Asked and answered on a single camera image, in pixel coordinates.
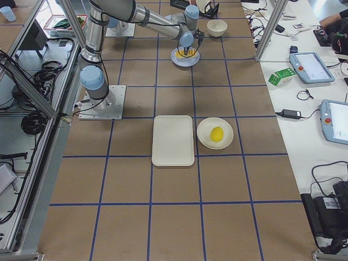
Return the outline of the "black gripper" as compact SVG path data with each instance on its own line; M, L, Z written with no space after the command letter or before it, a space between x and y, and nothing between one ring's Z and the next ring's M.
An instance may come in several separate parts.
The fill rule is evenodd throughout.
M195 54L198 53L199 48L202 45L202 42L204 40L204 32L200 31L199 29L195 30L195 33L193 34L194 39L198 40L198 46L196 48ZM188 57L189 56L189 47L184 47L183 48L183 57Z

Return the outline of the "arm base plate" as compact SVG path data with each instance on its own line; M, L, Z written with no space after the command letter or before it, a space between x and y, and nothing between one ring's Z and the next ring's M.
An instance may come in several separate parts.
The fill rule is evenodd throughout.
M123 105L126 96L125 85L110 85L108 96L101 102L91 100L87 91L84 93L84 100L79 110L80 120L121 120Z
M132 38L134 32L134 24L120 22L116 27L107 29L106 38Z

